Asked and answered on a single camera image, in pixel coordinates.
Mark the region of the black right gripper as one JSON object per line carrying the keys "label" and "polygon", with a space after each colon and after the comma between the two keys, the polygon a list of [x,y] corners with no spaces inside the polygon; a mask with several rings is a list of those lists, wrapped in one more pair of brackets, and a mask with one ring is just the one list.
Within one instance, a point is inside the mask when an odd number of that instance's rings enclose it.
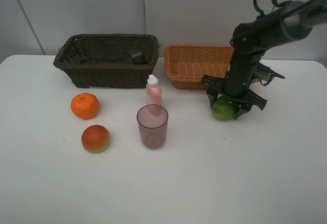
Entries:
{"label": "black right gripper", "polygon": [[224,78],[209,75],[202,77],[201,83],[208,85],[206,94],[209,98],[210,109],[219,94],[228,101],[240,104],[234,120],[248,113],[252,105],[259,107],[260,110],[264,109],[267,100],[249,89],[261,57],[261,55],[232,55],[229,71]]}

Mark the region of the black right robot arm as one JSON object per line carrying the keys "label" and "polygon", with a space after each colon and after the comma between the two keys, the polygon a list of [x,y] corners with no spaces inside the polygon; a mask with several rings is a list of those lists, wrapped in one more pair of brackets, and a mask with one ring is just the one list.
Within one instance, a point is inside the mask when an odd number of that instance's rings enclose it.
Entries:
{"label": "black right robot arm", "polygon": [[326,0],[271,2],[277,10],[265,14],[257,0],[253,0],[253,6],[259,13],[256,20],[235,28],[230,40],[234,51],[225,76],[204,75],[201,79],[203,84],[208,85],[206,94],[210,108],[214,108],[221,96],[236,107],[233,119],[248,113],[253,106],[260,110],[266,106],[267,100],[250,89],[254,80],[267,86],[274,78],[285,78],[260,62],[265,52],[305,39],[315,26],[326,22]]}

